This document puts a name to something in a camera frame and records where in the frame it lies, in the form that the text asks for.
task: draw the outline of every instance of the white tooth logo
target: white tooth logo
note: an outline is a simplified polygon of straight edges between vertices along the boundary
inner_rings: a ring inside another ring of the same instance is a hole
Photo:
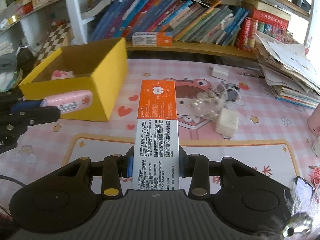
[[[153,93],[154,93],[155,95],[162,94],[162,93],[163,93],[163,88],[161,88],[161,87],[154,87],[154,88],[153,88]]]

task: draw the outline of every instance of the red book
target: red book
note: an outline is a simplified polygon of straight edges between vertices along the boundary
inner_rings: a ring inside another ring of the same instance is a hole
[[[242,28],[238,34],[238,37],[236,39],[235,47],[237,49],[243,49],[248,45],[248,37],[249,37],[249,31],[251,27],[251,19],[247,17],[244,22],[242,23]]]
[[[182,2],[176,0],[148,29],[147,32],[154,32],[171,14],[174,13],[175,9],[180,6]]]
[[[288,28],[289,22],[271,13],[260,11],[257,9],[251,10],[250,14],[252,19],[258,20],[259,22],[264,22],[270,25],[278,26],[283,30]]]
[[[132,21],[128,24],[128,27],[122,32],[122,37],[126,37],[129,32],[131,31],[132,27],[134,26],[134,24],[137,22],[139,16],[144,12],[146,13],[150,8],[151,6],[158,0],[149,0],[145,6],[140,10],[140,12],[138,12],[134,18],[132,19]]]

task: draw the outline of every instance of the pink package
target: pink package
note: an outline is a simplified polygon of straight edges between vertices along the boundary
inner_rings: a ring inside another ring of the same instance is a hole
[[[313,111],[311,116],[308,118],[308,126],[311,132],[319,137],[320,136],[320,104]]]
[[[78,90],[45,97],[40,106],[56,106],[61,114],[71,113],[91,106],[92,92]]]

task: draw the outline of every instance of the yellow box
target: yellow box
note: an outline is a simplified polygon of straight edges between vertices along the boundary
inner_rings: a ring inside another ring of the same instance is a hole
[[[72,70],[76,77],[51,80],[55,70]],[[125,39],[106,39],[57,49],[35,67],[19,87],[27,100],[90,90],[93,95],[90,107],[62,114],[61,118],[106,122],[127,72]]]

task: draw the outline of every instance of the stack of papers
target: stack of papers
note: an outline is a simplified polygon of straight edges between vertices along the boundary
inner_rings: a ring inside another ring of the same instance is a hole
[[[257,33],[259,67],[273,95],[283,101],[315,109],[320,103],[320,70],[305,56],[302,44],[283,44]]]

